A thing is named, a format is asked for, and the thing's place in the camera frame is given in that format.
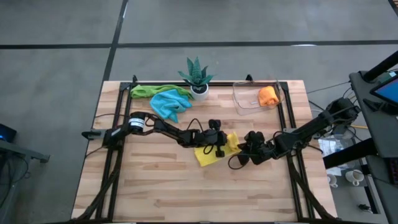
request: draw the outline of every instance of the gray floor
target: gray floor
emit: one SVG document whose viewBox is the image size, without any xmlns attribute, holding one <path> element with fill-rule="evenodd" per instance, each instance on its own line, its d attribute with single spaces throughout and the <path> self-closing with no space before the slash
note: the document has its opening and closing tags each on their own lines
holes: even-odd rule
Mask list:
<svg viewBox="0 0 398 224">
<path fill-rule="evenodd" d="M 0 1 L 1 44 L 96 44 L 112 41 L 122 0 Z M 387 0 L 130 0 L 121 42 L 389 40 L 398 17 Z M 201 58 L 217 80 L 301 79 L 308 91 L 348 81 L 393 53 L 396 45 L 118 49 L 110 80 L 176 80 L 186 57 Z M 32 162 L 14 223 L 68 220 L 109 49 L 0 50 L 0 123 L 17 143 L 51 154 Z M 320 106 L 349 85 L 310 94 Z M 362 117 L 355 122 L 365 125 Z M 369 137 L 358 130 L 360 138 Z M 357 188 L 333 189 L 339 217 L 387 223 L 363 213 Z"/>
</svg>

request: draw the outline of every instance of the wooden tabletop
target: wooden tabletop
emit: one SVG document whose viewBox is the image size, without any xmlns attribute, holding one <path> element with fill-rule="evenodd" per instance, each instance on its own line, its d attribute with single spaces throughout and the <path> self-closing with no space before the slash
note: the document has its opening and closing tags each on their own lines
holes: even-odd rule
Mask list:
<svg viewBox="0 0 398 224">
<path fill-rule="evenodd" d="M 287 81 L 297 126 L 312 119 L 304 83 Z M 114 113 L 120 82 L 104 82 L 96 115 Z M 193 107 L 178 114 L 179 123 L 170 124 L 186 129 L 198 118 L 203 129 L 209 119 L 220 119 L 221 129 L 235 131 L 241 142 L 252 130 L 262 131 L 266 139 L 280 130 L 277 110 L 245 116 L 237 114 L 231 87 L 210 87 L 206 101 L 193 101 Z M 132 111 L 153 113 L 150 98 L 134 99 Z M 289 124 L 286 105 L 285 118 Z M 113 116 L 95 119 L 95 129 L 109 129 Z M 101 140 L 91 141 L 88 152 L 101 146 Z M 303 150 L 311 191 L 336 216 L 335 204 L 326 178 L 320 152 Z M 103 175 L 106 149 L 88 157 L 84 163 L 72 217 L 77 217 L 98 193 Z M 215 164 L 200 167 L 193 149 L 182 148 L 173 139 L 155 133 L 126 138 L 114 221 L 116 222 L 273 222 L 296 221 L 294 200 L 286 159 L 270 159 L 255 166 L 252 162 L 231 170 L 225 158 Z M 104 211 L 108 210 L 109 194 Z M 301 203 L 306 214 L 302 192 Z"/>
</svg>

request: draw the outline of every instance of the table leg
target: table leg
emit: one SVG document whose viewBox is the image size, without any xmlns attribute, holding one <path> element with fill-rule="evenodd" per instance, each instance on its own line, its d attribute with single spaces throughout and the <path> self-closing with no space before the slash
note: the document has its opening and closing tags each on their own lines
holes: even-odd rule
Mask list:
<svg viewBox="0 0 398 224">
<path fill-rule="evenodd" d="M 373 139 L 368 138 L 367 140 L 361 141 L 353 146 L 350 146 L 340 152 L 335 152 L 323 158 L 325 168 L 329 169 L 342 165 L 346 162 L 360 159 L 369 155 L 376 155 L 377 150 L 374 145 Z"/>
</svg>

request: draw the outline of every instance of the computer screen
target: computer screen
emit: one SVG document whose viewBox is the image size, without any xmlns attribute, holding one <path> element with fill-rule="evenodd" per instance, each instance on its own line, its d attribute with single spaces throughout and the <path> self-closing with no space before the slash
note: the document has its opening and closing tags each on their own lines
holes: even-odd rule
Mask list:
<svg viewBox="0 0 398 224">
<path fill-rule="evenodd" d="M 372 93 L 389 103 L 398 105 L 398 75 L 374 88 Z"/>
</svg>

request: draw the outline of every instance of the clear plastic container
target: clear plastic container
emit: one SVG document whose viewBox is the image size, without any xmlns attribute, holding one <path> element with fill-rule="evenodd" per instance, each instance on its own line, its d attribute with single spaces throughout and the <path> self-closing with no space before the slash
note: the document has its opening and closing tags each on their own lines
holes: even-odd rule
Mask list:
<svg viewBox="0 0 398 224">
<path fill-rule="evenodd" d="M 266 86 L 274 87 L 275 94 L 279 102 L 272 105 L 261 106 L 259 102 L 259 91 Z M 258 113 L 265 110 L 271 110 L 285 100 L 285 95 L 280 87 L 279 82 L 264 81 L 264 82 L 236 82 L 233 83 L 233 101 L 235 104 L 236 112 L 239 115 L 247 115 L 251 113 Z"/>
</svg>

